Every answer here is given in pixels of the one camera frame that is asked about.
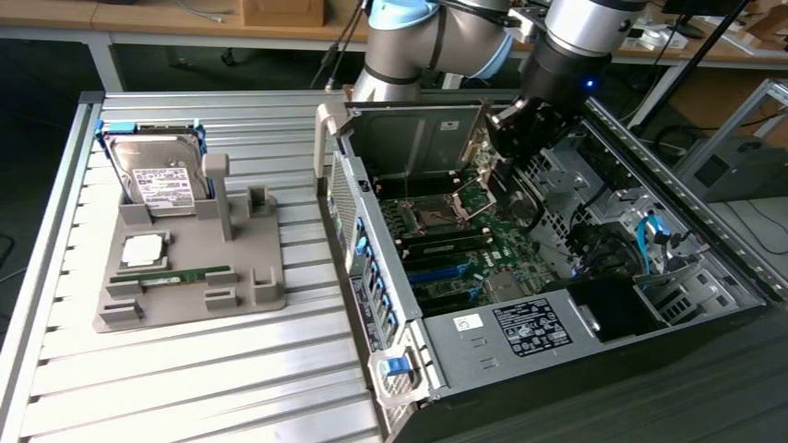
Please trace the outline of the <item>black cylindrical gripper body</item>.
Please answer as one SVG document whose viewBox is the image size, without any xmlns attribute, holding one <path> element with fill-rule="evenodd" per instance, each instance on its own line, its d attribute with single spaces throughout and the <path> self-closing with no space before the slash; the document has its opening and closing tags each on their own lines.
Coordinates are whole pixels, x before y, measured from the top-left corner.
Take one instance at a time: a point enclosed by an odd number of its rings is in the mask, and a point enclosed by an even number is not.
<svg viewBox="0 0 788 443">
<path fill-rule="evenodd" d="M 521 72 L 523 108 L 515 122 L 532 123 L 544 107 L 565 120 L 575 117 L 611 62 L 611 53 L 583 55 L 553 41 L 537 41 Z"/>
</svg>

